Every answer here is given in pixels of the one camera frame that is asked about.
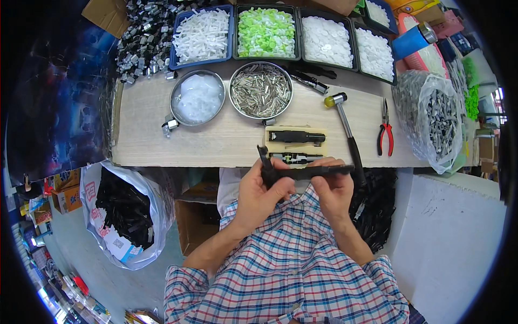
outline pink plastic basket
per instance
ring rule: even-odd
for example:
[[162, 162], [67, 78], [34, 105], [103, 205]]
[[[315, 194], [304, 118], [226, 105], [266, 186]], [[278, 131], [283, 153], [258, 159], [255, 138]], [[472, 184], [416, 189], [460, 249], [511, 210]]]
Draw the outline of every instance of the pink plastic basket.
[[[409, 15], [407, 13], [400, 13], [398, 16], [398, 20], [399, 20], [398, 29], [399, 29], [400, 35], [407, 32], [405, 24], [403, 23], [403, 19], [405, 17], [411, 17], [415, 22], [419, 23], [419, 21], [414, 16]], [[442, 67], [444, 67], [444, 70], [446, 71], [446, 79], [449, 79], [450, 75], [448, 74], [448, 68], [446, 67], [446, 63], [444, 62], [444, 58], [442, 57], [441, 51], [439, 51], [439, 47], [437, 47], [436, 44], [432, 44], [432, 45], [435, 47], [435, 49], [439, 53], [439, 56], [441, 56]], [[413, 70], [429, 71], [418, 52], [415, 52], [414, 54], [410, 54], [403, 60], [407, 63], [409, 68], [411, 68]]]

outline round metal bowl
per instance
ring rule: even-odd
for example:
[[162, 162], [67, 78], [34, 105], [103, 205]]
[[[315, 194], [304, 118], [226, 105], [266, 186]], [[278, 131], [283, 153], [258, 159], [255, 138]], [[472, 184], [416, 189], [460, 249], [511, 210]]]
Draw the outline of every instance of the round metal bowl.
[[[273, 116], [270, 116], [270, 117], [255, 117], [255, 116], [250, 116], [250, 115], [247, 115], [245, 114], [244, 112], [242, 112], [241, 110], [239, 110], [239, 108], [237, 107], [236, 103], [234, 102], [234, 99], [232, 98], [232, 95], [231, 95], [231, 90], [232, 90], [232, 83], [234, 82], [234, 79], [236, 78], [236, 76], [239, 74], [239, 72], [241, 70], [243, 70], [244, 68], [246, 68], [247, 66], [249, 65], [254, 65], [254, 64], [264, 64], [264, 65], [270, 65], [270, 66], [273, 66], [274, 68], [280, 70], [284, 76], [286, 77], [286, 80], [288, 80], [288, 85], [290, 87], [290, 99], [288, 100], [288, 104], [286, 104], [286, 107], [284, 107], [279, 113], [273, 115]], [[249, 118], [253, 118], [253, 119], [260, 119], [260, 120], [267, 120], [267, 119], [272, 119], [272, 118], [275, 118], [276, 116], [279, 116], [280, 114], [282, 114], [286, 108], [288, 108], [288, 106], [290, 105], [292, 99], [293, 99], [293, 81], [290, 77], [290, 75], [288, 74], [288, 72], [286, 72], [286, 70], [284, 70], [282, 67], [280, 67], [279, 65], [277, 64], [273, 64], [273, 63], [270, 63], [270, 62], [266, 62], [266, 61], [255, 61], [255, 62], [251, 62], [251, 63], [247, 63], [245, 65], [243, 65], [242, 67], [240, 67], [239, 69], [237, 69], [234, 74], [232, 74], [232, 77], [230, 78], [230, 83], [228, 84], [228, 97], [230, 98], [230, 102], [232, 103], [232, 105], [234, 106], [234, 108], [240, 113], [242, 114], [243, 116], [247, 116]]]
[[[221, 97], [220, 95], [220, 99], [221, 99], [221, 106], [220, 108], [218, 109], [218, 111], [216, 111], [216, 113], [214, 114], [214, 116], [210, 117], [209, 119], [207, 119], [206, 121], [204, 122], [201, 122], [201, 123], [198, 123], [198, 124], [191, 124], [189, 122], [186, 122], [184, 120], [184, 118], [182, 117], [182, 115], [178, 112], [176, 112], [176, 107], [175, 107], [175, 103], [174, 101], [177, 101], [176, 100], [176, 96], [175, 96], [175, 92], [178, 92], [179, 94], [179, 91], [181, 89], [181, 85], [182, 83], [187, 80], [188, 78], [190, 78], [191, 76], [195, 75], [195, 74], [198, 74], [198, 75], [212, 75], [212, 76], [215, 76], [216, 79], [218, 80], [219, 82], [219, 85], [221, 85], [221, 88], [223, 89], [223, 97]], [[221, 77], [217, 74], [217, 73], [214, 73], [212, 71], [209, 71], [209, 70], [195, 70], [195, 71], [191, 71], [191, 72], [188, 72], [186, 73], [184, 76], [182, 76], [180, 79], [178, 79], [178, 81], [176, 82], [175, 84], [175, 87], [172, 89], [171, 91], [171, 97], [169, 98], [169, 107], [171, 109], [171, 114], [172, 116], [182, 125], [185, 125], [185, 126], [198, 126], [198, 125], [201, 125], [201, 124], [205, 124], [206, 122], [210, 121], [212, 118], [214, 118], [221, 110], [221, 107], [223, 107], [223, 104], [225, 103], [225, 98], [226, 98], [226, 90], [225, 90], [225, 85], [223, 84], [223, 80], [221, 79]]]

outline pliers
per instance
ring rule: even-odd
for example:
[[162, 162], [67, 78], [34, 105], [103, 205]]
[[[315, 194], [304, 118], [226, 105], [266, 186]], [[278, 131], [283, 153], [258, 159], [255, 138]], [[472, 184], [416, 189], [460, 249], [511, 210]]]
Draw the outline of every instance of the pliers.
[[387, 99], [383, 98], [383, 109], [381, 111], [383, 123], [380, 125], [380, 133], [378, 134], [378, 155], [383, 155], [383, 134], [388, 134], [388, 156], [392, 156], [394, 150], [394, 137], [392, 136], [392, 126], [389, 124], [389, 109], [387, 107]]

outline wooden workbench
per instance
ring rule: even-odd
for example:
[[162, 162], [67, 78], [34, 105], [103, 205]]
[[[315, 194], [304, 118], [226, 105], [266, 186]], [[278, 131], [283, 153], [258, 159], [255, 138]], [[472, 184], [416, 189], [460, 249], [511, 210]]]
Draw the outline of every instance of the wooden workbench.
[[[250, 166], [258, 158], [256, 145], [263, 143], [264, 127], [258, 120], [238, 113], [228, 98], [228, 81], [243, 61], [202, 65], [198, 68], [218, 73], [227, 90], [221, 111], [201, 126], [179, 126], [167, 139], [161, 129], [170, 113], [169, 97], [176, 80], [166, 80], [160, 73], [151, 80], [138, 79], [125, 84], [120, 116], [114, 123], [119, 129], [113, 147], [113, 162], [125, 166]], [[179, 71], [180, 76], [195, 68]], [[343, 107], [353, 136], [358, 144], [364, 167], [424, 167], [402, 132], [396, 115], [391, 87], [387, 83], [336, 70], [338, 78], [319, 80], [330, 86], [329, 95], [345, 92], [348, 100]], [[319, 92], [293, 80], [294, 96], [288, 109], [276, 118], [275, 125], [310, 126], [328, 129], [328, 155], [352, 163], [346, 134], [335, 108], [324, 106]], [[394, 153], [389, 158], [388, 137], [383, 141], [384, 155], [379, 157], [376, 140], [381, 123], [383, 98], [387, 98], [390, 124], [394, 133]]]

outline white plastic bag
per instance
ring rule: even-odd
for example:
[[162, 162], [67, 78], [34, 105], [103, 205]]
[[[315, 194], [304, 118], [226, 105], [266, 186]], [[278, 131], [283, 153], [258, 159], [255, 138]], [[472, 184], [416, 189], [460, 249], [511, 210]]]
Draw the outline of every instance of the white plastic bag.
[[[397, 86], [392, 87], [392, 95], [396, 104], [396, 112], [401, 127], [412, 145], [414, 155], [420, 160], [427, 160], [430, 166], [438, 174], [443, 174], [453, 166], [453, 162], [462, 148], [462, 120], [461, 105], [457, 93], [450, 80], [442, 78], [428, 71], [409, 70], [397, 76]], [[442, 92], [449, 102], [452, 115], [447, 116], [441, 112], [441, 121], [445, 118], [451, 122], [451, 142], [437, 151], [432, 138], [437, 132], [431, 132], [432, 127], [437, 127], [435, 120], [439, 115], [434, 116], [434, 111], [429, 112], [431, 98], [435, 98], [437, 92]]]
[[[103, 229], [106, 212], [103, 208], [96, 208], [97, 191], [101, 177], [102, 167], [117, 175], [135, 189], [149, 197], [150, 216], [153, 221], [154, 243], [146, 250], [133, 246], [126, 238], [120, 237], [112, 226]], [[167, 231], [174, 220], [174, 206], [170, 182], [165, 173], [162, 174], [162, 186], [142, 176], [139, 172], [114, 166], [105, 160], [81, 169], [80, 198], [83, 203], [84, 223], [87, 230], [96, 238], [99, 247], [110, 259], [111, 263], [118, 267], [138, 270], [153, 262], [162, 252], [165, 246]]]

